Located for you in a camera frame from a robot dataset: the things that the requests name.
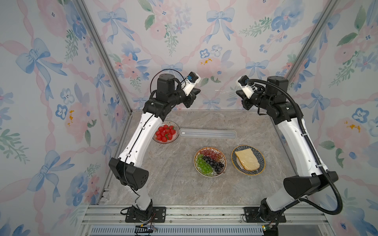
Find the cream plastic wrap dispenser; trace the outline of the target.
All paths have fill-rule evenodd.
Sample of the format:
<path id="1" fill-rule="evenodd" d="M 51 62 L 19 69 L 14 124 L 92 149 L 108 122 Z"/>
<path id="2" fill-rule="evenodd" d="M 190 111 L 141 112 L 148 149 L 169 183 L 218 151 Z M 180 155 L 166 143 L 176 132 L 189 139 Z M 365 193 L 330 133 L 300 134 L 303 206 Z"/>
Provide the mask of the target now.
<path id="1" fill-rule="evenodd" d="M 210 138 L 210 139 L 236 139 L 237 133 L 234 130 L 207 130 L 181 128 L 180 137 L 184 138 Z"/>

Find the plate of grapes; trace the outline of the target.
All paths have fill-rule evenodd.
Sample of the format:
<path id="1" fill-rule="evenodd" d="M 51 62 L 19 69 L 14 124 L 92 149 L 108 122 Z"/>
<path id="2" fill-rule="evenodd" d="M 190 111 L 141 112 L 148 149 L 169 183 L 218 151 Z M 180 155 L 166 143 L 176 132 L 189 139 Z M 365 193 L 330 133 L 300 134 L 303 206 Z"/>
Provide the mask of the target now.
<path id="1" fill-rule="evenodd" d="M 201 175 L 215 178 L 225 172 L 227 160 L 217 148 L 203 147 L 194 155 L 194 166 Z"/>

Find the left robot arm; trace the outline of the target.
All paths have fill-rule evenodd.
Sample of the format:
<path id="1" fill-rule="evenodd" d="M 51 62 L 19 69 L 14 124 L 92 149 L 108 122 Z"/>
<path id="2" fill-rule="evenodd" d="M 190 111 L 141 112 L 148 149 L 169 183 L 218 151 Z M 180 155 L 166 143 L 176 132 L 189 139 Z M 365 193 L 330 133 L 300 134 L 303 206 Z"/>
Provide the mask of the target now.
<path id="1" fill-rule="evenodd" d="M 157 89 L 144 104 L 143 113 L 131 140 L 124 151 L 109 161 L 109 167 L 115 178 L 126 187 L 133 203 L 128 207 L 126 222 L 149 223 L 156 217 L 153 201 L 148 195 L 146 183 L 149 172 L 142 169 L 146 150 L 171 110 L 184 104 L 190 108 L 200 89 L 196 84 L 201 77 L 191 72 L 182 82 L 172 74 L 161 74 L 157 79 Z"/>

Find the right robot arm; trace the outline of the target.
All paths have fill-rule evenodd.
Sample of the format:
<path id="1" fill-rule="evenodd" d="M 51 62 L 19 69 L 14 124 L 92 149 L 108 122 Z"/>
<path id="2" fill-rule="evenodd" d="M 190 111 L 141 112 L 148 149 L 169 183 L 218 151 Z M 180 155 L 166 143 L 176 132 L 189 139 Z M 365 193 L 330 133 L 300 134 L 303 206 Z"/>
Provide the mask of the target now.
<path id="1" fill-rule="evenodd" d="M 335 171 L 328 170 L 320 158 L 305 126 L 300 106 L 288 94 L 288 79 L 270 76 L 266 81 L 241 76 L 237 80 L 240 87 L 236 94 L 241 97 L 243 108 L 263 109 L 284 135 L 294 158 L 297 175 L 283 180 L 283 187 L 275 194 L 261 201 L 256 210 L 246 212 L 263 222 L 280 221 L 283 213 L 297 205 L 307 203 L 323 213 L 338 215 L 343 202 L 335 182 L 339 179 Z M 307 199 L 308 196 L 330 187 L 336 197 L 337 205 L 327 210 Z"/>

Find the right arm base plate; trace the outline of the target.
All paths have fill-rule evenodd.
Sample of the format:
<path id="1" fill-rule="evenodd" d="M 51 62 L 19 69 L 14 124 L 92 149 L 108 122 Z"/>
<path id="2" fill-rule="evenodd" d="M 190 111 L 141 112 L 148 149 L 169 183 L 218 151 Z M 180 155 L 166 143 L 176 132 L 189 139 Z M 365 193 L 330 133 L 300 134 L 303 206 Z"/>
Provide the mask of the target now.
<path id="1" fill-rule="evenodd" d="M 246 206 L 243 211 L 247 223 L 286 223 L 286 217 L 281 211 L 271 211 L 262 206 Z"/>

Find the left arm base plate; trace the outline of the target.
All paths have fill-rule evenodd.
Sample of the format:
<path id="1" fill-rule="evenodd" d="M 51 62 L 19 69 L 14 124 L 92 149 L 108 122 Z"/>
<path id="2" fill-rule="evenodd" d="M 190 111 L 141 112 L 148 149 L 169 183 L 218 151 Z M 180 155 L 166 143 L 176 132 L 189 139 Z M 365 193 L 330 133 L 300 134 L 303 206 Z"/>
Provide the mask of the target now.
<path id="1" fill-rule="evenodd" d="M 139 210 L 134 206 L 128 207 L 124 213 L 126 223 L 164 223 L 166 207 L 149 206 L 146 210 Z"/>

